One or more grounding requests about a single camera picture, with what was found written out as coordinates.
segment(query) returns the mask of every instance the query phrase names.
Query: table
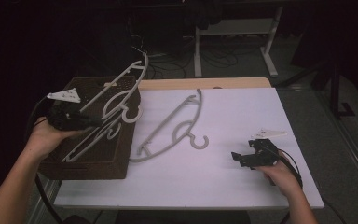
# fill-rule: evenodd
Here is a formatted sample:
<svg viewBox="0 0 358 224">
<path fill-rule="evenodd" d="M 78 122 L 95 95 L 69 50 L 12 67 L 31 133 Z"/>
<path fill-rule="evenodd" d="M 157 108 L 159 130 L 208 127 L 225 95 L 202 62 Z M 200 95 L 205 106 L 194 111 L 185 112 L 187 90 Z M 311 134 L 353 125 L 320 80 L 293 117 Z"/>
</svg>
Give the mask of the table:
<svg viewBox="0 0 358 224">
<path fill-rule="evenodd" d="M 183 90 L 160 89 L 161 82 Z M 185 137 L 175 147 L 157 157 L 140 163 L 130 162 L 124 180 L 66 180 L 62 181 L 55 205 L 95 209 L 179 209 L 179 210 L 249 210 L 287 207 L 286 199 L 276 187 L 272 187 L 263 175 L 232 160 L 231 151 L 253 154 L 248 146 L 250 136 L 261 128 L 287 131 L 286 136 L 271 141 L 296 160 L 300 169 L 304 192 L 312 208 L 324 204 L 296 138 L 284 113 L 275 89 L 266 78 L 214 78 L 187 80 L 145 81 L 140 85 L 143 116 L 137 121 L 131 149 L 131 157 L 146 136 L 180 104 L 199 88 L 225 87 L 227 83 L 242 83 L 247 88 L 201 89 L 203 105 L 200 118 L 191 132 L 196 143 L 202 145 L 202 136 L 209 138 L 209 145 L 196 150 Z M 184 109 L 176 119 L 192 116 L 193 105 Z M 168 132 L 161 131 L 161 136 Z M 162 147 L 159 139 L 153 147 Z"/>
<path fill-rule="evenodd" d="M 260 48 L 261 55 L 266 63 L 269 74 L 272 77 L 278 75 L 277 69 L 269 56 L 269 50 L 278 28 L 279 19 L 282 15 L 283 7 L 278 7 L 275 15 L 271 18 L 262 19 L 242 19 L 242 20 L 222 20 L 216 25 L 210 26 L 208 30 L 199 30 L 196 27 L 196 44 L 194 53 L 194 74 L 195 77 L 202 77 L 201 58 L 200 58 L 200 36 L 201 35 L 244 35 L 244 34 L 267 34 L 266 45 Z"/>
</svg>

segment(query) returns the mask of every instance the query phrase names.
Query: cable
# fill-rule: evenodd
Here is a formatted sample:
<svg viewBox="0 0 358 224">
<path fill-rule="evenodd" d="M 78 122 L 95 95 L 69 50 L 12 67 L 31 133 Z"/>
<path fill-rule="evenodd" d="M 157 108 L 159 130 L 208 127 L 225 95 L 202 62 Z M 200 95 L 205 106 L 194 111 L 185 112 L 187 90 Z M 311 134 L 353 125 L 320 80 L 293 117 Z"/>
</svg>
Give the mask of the cable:
<svg viewBox="0 0 358 224">
<path fill-rule="evenodd" d="M 297 166 L 297 163 L 296 163 L 295 159 L 293 159 L 293 157 L 289 153 L 287 153 L 286 151 L 284 151 L 284 150 L 282 150 L 280 148 L 278 148 L 278 150 L 283 152 L 285 155 L 287 155 L 290 158 L 290 160 L 292 160 L 292 162 L 295 164 L 295 167 L 297 169 L 298 174 L 300 175 L 300 170 L 298 169 L 298 166 Z"/>
<path fill-rule="evenodd" d="M 149 64 L 149 67 L 151 67 L 152 69 L 153 69 L 153 76 L 150 78 L 150 79 L 154 79 L 155 78 L 155 76 L 156 76 L 156 73 L 158 72 L 158 71 L 156 71 L 156 68 L 152 65 L 152 64 Z"/>
<path fill-rule="evenodd" d="M 39 102 L 36 103 L 33 110 L 31 111 L 31 115 L 27 120 L 27 126 L 25 127 L 25 135 L 24 135 L 24 143 L 28 141 L 28 138 L 31 135 L 32 128 L 34 126 L 34 119 L 36 115 L 36 111 L 39 108 L 39 106 L 47 99 L 47 96 L 43 97 Z"/>
<path fill-rule="evenodd" d="M 42 201 L 45 204 L 46 208 L 51 213 L 51 215 L 56 220 L 56 222 L 61 224 L 62 219 L 60 218 L 58 213 L 54 210 L 53 206 L 51 205 L 50 201 L 48 200 L 48 196 L 46 195 L 45 190 L 43 189 L 42 182 L 40 181 L 38 174 L 36 174 L 36 178 L 35 178 L 34 182 L 36 183 L 37 189 L 39 190 L 39 193 L 40 193 L 40 197 L 42 198 Z"/>
<path fill-rule="evenodd" d="M 102 214 L 103 214 L 103 210 L 101 210 L 101 211 L 98 213 L 97 217 L 94 218 L 94 221 L 92 221 L 92 224 L 96 224 L 97 221 L 98 221 L 98 219 L 100 218 L 100 216 L 101 216 Z"/>
<path fill-rule="evenodd" d="M 243 53 L 236 53 L 235 51 L 237 51 L 238 49 L 241 48 L 241 45 L 243 45 L 243 41 L 240 42 L 240 44 L 238 44 L 237 47 L 235 47 L 234 49 L 230 49 L 230 46 L 226 45 L 222 40 L 221 40 L 221 45 L 223 47 L 223 49 L 229 49 L 229 50 L 223 50 L 223 49 L 214 49 L 215 51 L 221 51 L 223 53 L 223 55 L 218 55 L 216 53 L 213 53 L 212 51 L 208 50 L 208 52 L 215 57 L 215 59 L 211 58 L 210 56 L 207 56 L 206 54 L 202 53 L 202 59 L 208 63 L 209 65 L 213 66 L 213 67 L 217 67 L 217 68 L 228 68 L 230 66 L 236 65 L 238 64 L 238 55 L 244 55 L 244 54 L 248 54 L 248 53 L 252 53 L 257 49 L 260 49 L 260 47 L 262 47 L 264 45 L 264 43 L 262 45 L 257 46 L 254 49 L 251 49 L 247 52 L 243 52 Z M 228 56 L 231 56 L 234 58 L 234 62 L 232 62 Z M 227 60 L 226 62 L 221 62 L 219 60 L 225 59 Z"/>
<path fill-rule="evenodd" d="M 158 62 L 152 62 L 150 63 L 155 71 L 155 74 L 156 74 L 156 68 L 160 69 L 160 70 L 164 70 L 164 71 L 178 71 L 178 70 L 182 70 L 183 71 L 183 78 L 186 78 L 186 67 L 190 64 L 191 60 L 192 60 L 193 57 L 189 57 L 188 60 L 185 62 L 184 65 L 181 65 L 181 64 L 178 64 L 178 63 L 173 63 L 174 61 L 176 60 L 168 60 L 168 61 L 158 61 Z M 178 68 L 165 68 L 165 67 L 161 67 L 161 66 L 158 66 L 156 64 L 169 64 L 169 65 L 174 65 Z"/>
<path fill-rule="evenodd" d="M 179 59 L 177 59 L 175 57 L 172 57 L 171 55 L 166 55 L 166 56 L 171 57 L 171 59 L 166 60 L 166 61 L 154 61 L 154 62 L 152 62 L 154 59 L 151 59 L 151 63 L 172 63 L 172 62 L 175 62 L 175 61 L 179 61 Z M 179 65 L 179 64 L 178 65 L 181 66 L 181 67 L 187 67 L 190 64 L 192 58 L 193 57 L 191 55 L 184 65 Z"/>
<path fill-rule="evenodd" d="M 281 150 L 281 149 L 278 149 L 278 150 L 282 151 L 283 153 L 285 153 L 286 155 L 288 155 L 288 156 L 292 159 L 292 161 L 293 161 L 293 163 L 295 164 L 297 170 L 295 170 L 295 168 L 292 166 L 292 164 L 290 163 L 290 161 L 288 161 L 285 157 L 279 155 L 278 153 L 272 151 L 271 149 L 269 149 L 269 148 L 267 148 L 267 147 L 263 147 L 263 149 L 267 150 L 268 152 L 270 152 L 270 153 L 273 154 L 274 156 L 278 157 L 278 159 L 279 159 L 281 162 L 283 162 L 283 164 L 284 164 L 287 168 L 289 168 L 290 172 L 291 172 L 291 173 L 293 174 L 293 176 L 296 178 L 296 180 L 297 180 L 298 184 L 300 185 L 300 187 L 303 188 L 303 182 L 302 182 L 302 178 L 301 178 L 301 175 L 300 175 L 300 171 L 298 170 L 298 166 L 297 166 L 297 164 L 296 164 L 296 161 L 293 159 L 292 156 L 290 156 L 289 153 L 287 153 L 287 152 L 285 152 L 285 151 L 283 151 L 283 150 Z"/>
<path fill-rule="evenodd" d="M 346 223 L 347 223 L 347 222 L 344 220 L 344 218 L 342 217 L 342 215 L 338 212 L 338 210 L 337 210 L 335 207 L 333 207 L 333 205 L 332 205 L 330 202 L 328 202 L 324 197 L 322 197 L 322 201 L 323 201 L 324 203 L 326 203 L 327 206 L 329 206 L 329 207 L 333 210 L 334 213 L 336 213 L 337 217 L 339 218 L 339 220 L 340 220 L 343 224 L 346 224 Z"/>
<path fill-rule="evenodd" d="M 36 126 L 36 125 L 40 124 L 41 122 L 43 122 L 43 121 L 45 121 L 45 120 L 47 120 L 47 119 L 42 119 L 42 120 L 39 120 L 37 123 L 35 123 L 35 124 L 34 124 L 34 126 Z"/>
<path fill-rule="evenodd" d="M 140 44 L 139 48 L 140 48 L 140 49 L 143 49 L 143 48 L 144 48 L 144 38 L 143 38 L 142 36 L 131 34 L 131 37 L 137 37 L 137 38 L 139 38 L 139 40 L 141 41 L 141 44 Z"/>
<path fill-rule="evenodd" d="M 285 224 L 289 219 L 290 219 L 290 212 L 287 212 L 286 216 L 284 216 L 280 224 Z"/>
</svg>

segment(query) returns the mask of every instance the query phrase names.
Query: wires on floor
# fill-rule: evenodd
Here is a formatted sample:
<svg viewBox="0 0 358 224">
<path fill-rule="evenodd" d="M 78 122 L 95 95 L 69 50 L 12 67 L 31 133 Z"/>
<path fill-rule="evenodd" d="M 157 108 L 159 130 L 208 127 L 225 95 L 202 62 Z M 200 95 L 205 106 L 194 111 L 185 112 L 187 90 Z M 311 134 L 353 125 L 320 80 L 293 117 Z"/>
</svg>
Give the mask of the wires on floor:
<svg viewBox="0 0 358 224">
<path fill-rule="evenodd" d="M 193 59 L 192 54 L 188 54 L 187 59 L 183 63 L 183 59 L 174 56 L 163 56 L 165 60 L 151 59 L 149 67 L 151 68 L 152 76 L 150 79 L 155 79 L 156 75 L 159 74 L 162 79 L 165 78 L 169 73 L 182 71 L 182 78 L 186 78 L 186 68 Z"/>
<path fill-rule="evenodd" d="M 260 47 L 264 46 L 264 39 L 261 39 L 262 43 L 256 43 L 255 47 L 252 47 L 248 49 L 248 46 L 250 45 L 247 43 L 247 39 L 244 37 L 238 37 L 235 36 L 234 38 L 227 37 L 227 35 L 224 35 L 220 38 L 220 42 L 206 44 L 208 46 L 215 46 L 211 47 L 211 49 L 203 50 L 202 53 L 200 53 L 201 59 L 208 63 L 210 66 L 216 67 L 216 68 L 229 68 L 233 65 L 236 65 L 239 63 L 239 57 L 240 55 L 250 54 L 255 52 L 256 50 L 260 49 Z M 227 42 L 239 42 L 237 45 L 232 47 L 231 44 L 227 44 Z M 245 49 L 245 47 L 248 49 L 245 52 L 239 52 L 241 49 Z"/>
</svg>

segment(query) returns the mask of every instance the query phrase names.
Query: white tabletop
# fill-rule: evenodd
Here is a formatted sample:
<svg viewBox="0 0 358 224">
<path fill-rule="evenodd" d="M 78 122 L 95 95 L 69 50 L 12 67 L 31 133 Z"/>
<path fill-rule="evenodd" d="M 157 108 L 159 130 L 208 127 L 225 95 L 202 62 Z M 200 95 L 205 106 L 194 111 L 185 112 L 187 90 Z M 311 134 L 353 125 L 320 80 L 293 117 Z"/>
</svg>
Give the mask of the white tabletop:
<svg viewBox="0 0 358 224">
<path fill-rule="evenodd" d="M 146 137 L 196 90 L 141 91 L 142 117 L 137 121 L 131 156 Z M 231 151 L 253 154 L 248 141 L 260 129 L 288 132 L 271 138 L 296 160 L 304 192 L 312 208 L 322 208 L 319 191 L 301 154 L 281 101 L 275 89 L 202 90 L 200 118 L 192 129 L 196 143 L 202 136 L 210 143 L 202 150 L 185 137 L 170 150 L 149 161 L 130 162 L 123 180 L 67 180 L 55 204 L 64 207 L 104 209 L 273 209 L 287 207 L 286 199 L 263 175 L 232 160 Z M 187 105 L 157 139 L 151 150 L 172 141 L 172 129 L 194 117 L 195 105 Z"/>
</svg>

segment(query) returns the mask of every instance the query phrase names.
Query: forearm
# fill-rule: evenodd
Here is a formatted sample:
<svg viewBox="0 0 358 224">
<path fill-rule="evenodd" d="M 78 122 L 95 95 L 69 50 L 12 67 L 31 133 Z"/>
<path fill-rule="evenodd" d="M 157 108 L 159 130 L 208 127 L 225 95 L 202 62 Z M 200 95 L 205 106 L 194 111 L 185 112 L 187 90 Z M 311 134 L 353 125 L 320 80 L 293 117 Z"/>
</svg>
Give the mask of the forearm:
<svg viewBox="0 0 358 224">
<path fill-rule="evenodd" d="M 312 210 L 310 209 L 310 205 L 307 201 L 307 198 L 305 197 L 304 192 L 301 189 L 288 195 L 287 200 L 289 202 L 291 223 L 318 223 Z"/>
<path fill-rule="evenodd" d="M 0 223 L 23 223 L 40 160 L 22 152 L 0 187 Z"/>
</svg>

